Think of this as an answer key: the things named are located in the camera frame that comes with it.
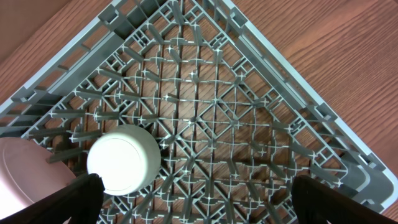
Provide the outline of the pink plate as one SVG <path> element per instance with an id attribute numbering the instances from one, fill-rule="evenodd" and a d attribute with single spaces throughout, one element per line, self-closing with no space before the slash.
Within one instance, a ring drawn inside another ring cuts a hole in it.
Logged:
<path id="1" fill-rule="evenodd" d="M 46 148 L 26 139 L 1 138 L 1 218 L 66 187 L 75 174 L 63 162 L 48 163 Z"/>

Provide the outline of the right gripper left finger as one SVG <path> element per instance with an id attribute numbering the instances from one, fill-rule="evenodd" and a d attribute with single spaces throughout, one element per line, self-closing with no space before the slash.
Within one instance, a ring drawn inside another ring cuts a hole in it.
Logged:
<path id="1" fill-rule="evenodd" d="M 98 174 L 86 174 L 68 186 L 1 220 L 1 224 L 96 223 L 104 200 Z"/>

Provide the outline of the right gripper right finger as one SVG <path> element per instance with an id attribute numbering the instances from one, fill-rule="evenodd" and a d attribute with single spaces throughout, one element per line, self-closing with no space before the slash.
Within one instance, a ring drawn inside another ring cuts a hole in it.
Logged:
<path id="1" fill-rule="evenodd" d="M 294 179 L 291 195 L 300 224 L 397 224 L 307 175 Z"/>

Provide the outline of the grey bowl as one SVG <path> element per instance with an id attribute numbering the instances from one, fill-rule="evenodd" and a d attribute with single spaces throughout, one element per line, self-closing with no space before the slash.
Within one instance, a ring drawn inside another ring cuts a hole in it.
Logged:
<path id="1" fill-rule="evenodd" d="M 108 195 L 127 195 L 149 185 L 158 175 L 160 149 L 155 137 L 139 126 L 124 124 L 91 146 L 86 167 L 98 174 Z"/>

